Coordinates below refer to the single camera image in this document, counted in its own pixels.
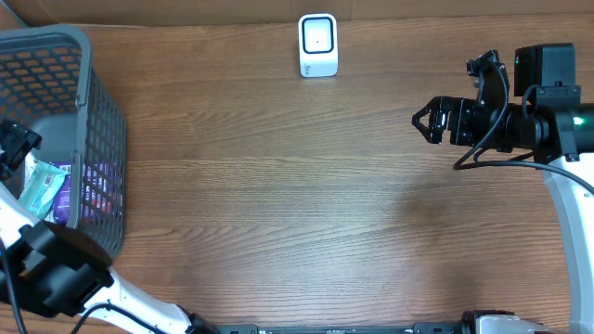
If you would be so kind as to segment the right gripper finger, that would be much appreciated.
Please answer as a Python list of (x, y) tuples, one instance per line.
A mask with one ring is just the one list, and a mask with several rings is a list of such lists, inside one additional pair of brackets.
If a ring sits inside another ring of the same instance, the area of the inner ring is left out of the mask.
[(416, 112), (413, 116), (412, 116), (412, 122), (413, 123), (420, 123), (421, 118), (424, 116), (429, 116), (431, 117), (432, 114), (434, 114), (436, 107), (438, 106), (439, 103), (439, 98), (438, 97), (434, 97), (432, 98), (425, 107), (421, 108), (418, 112)]
[(441, 129), (434, 124), (425, 125), (421, 122), (413, 122), (413, 126), (421, 133), (430, 144), (441, 143)]

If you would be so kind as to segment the teal wet wipes packet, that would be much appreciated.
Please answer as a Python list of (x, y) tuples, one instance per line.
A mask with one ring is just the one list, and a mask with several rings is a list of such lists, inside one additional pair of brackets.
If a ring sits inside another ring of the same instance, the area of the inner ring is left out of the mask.
[(37, 218), (44, 220), (69, 173), (52, 164), (39, 161), (33, 169), (19, 203)]

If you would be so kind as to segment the purple sanitary pad pack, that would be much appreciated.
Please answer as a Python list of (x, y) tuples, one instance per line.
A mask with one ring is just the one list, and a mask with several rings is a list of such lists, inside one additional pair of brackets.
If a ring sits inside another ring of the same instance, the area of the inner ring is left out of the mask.
[(67, 173), (64, 183), (58, 191), (53, 202), (52, 216), (55, 223), (65, 225), (70, 217), (71, 205), (71, 165), (68, 163), (53, 162), (53, 165)]

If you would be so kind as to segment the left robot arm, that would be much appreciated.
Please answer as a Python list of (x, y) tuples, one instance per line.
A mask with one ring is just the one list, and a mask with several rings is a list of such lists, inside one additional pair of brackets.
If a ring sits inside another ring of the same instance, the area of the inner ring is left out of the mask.
[[(118, 153), (123, 157), (107, 167), (108, 158), (101, 158), (103, 170), (95, 162), (87, 162), (99, 153), (108, 153), (108, 144), (92, 139), (75, 158), (71, 177), (71, 200), (74, 209), (86, 205), (85, 194), (74, 192), (86, 188), (86, 174), (93, 170), (103, 181), (125, 186), (125, 123), (118, 132), (123, 135)], [(1, 180), (12, 173), (42, 137), (23, 125), (1, 121)], [(1, 184), (1, 302), (13, 307), (22, 333), (20, 309), (45, 317), (58, 314), (81, 315), (72, 333), (76, 333), (88, 317), (98, 318), (130, 333), (220, 333), (197, 314), (182, 307), (162, 302), (121, 278), (112, 267), (104, 248), (81, 230), (38, 219), (28, 212)]]

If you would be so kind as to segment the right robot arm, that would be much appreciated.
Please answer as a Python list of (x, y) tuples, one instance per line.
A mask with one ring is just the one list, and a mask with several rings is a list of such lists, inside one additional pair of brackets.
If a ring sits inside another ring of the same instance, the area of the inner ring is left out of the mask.
[(468, 151), (453, 165), (541, 171), (562, 233), (571, 293), (569, 330), (593, 330), (593, 106), (582, 103), (571, 43), (516, 50), (510, 80), (491, 49), (466, 63), (477, 97), (436, 96), (412, 117), (427, 142)]

